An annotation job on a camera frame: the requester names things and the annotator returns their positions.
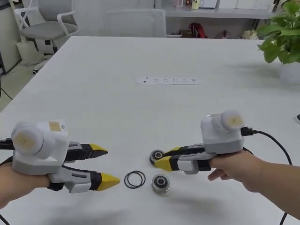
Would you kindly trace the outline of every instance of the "human hand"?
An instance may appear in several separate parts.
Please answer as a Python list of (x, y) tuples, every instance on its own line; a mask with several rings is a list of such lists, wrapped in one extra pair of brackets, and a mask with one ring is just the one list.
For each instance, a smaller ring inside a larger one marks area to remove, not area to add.
[(248, 191), (258, 192), (264, 164), (264, 161), (246, 151), (214, 157), (210, 161), (210, 166), (216, 170), (208, 176), (208, 179), (234, 179), (243, 183)]
[(47, 176), (28, 176), (13, 170), (12, 164), (0, 166), (0, 209), (10, 201), (29, 194), (36, 188), (46, 188), (50, 184)]

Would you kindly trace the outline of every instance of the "wrist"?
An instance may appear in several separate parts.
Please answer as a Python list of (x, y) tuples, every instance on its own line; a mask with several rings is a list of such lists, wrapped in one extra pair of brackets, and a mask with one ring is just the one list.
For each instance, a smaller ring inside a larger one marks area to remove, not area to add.
[(264, 187), (265, 187), (265, 181), (267, 178), (267, 170), (270, 168), (272, 163), (268, 163), (265, 161), (261, 160), (261, 165), (260, 165), (260, 170), (259, 173), (257, 174), (257, 180), (256, 180), (256, 192), (257, 193), (262, 193), (264, 192)]
[(260, 159), (252, 163), (252, 171), (246, 171), (243, 184), (248, 191), (260, 193), (263, 188), (264, 174), (266, 168), (268, 167), (268, 163)]

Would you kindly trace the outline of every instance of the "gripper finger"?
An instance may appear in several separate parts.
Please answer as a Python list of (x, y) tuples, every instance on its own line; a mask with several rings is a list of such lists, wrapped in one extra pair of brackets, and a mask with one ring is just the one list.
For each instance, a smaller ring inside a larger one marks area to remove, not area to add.
[(78, 142), (70, 142), (65, 162), (97, 158), (106, 155), (107, 153), (108, 151), (106, 149), (95, 144), (80, 144)]
[(64, 186), (70, 193), (103, 191), (120, 183), (120, 179), (106, 173), (79, 170), (62, 166), (56, 174), (49, 174), (51, 184), (49, 189), (61, 190)]

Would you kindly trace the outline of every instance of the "sticker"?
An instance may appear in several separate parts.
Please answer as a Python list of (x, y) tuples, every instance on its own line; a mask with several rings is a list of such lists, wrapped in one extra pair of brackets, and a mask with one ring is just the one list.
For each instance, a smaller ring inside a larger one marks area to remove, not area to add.
[(232, 116), (227, 120), (229, 126), (239, 126), (243, 124), (243, 120), (240, 116)]
[(34, 140), (25, 134), (19, 133), (16, 138), (14, 138), (14, 143), (21, 146), (25, 150), (31, 150), (34, 147)]
[(60, 123), (59, 122), (49, 122), (49, 127), (51, 131), (61, 132)]

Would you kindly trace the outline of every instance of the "cable connector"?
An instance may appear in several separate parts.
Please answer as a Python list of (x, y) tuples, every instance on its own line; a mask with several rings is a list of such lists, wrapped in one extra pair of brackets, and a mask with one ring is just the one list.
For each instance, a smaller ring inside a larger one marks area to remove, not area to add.
[(257, 134), (255, 130), (251, 127), (243, 127), (240, 129), (242, 136), (252, 136)]

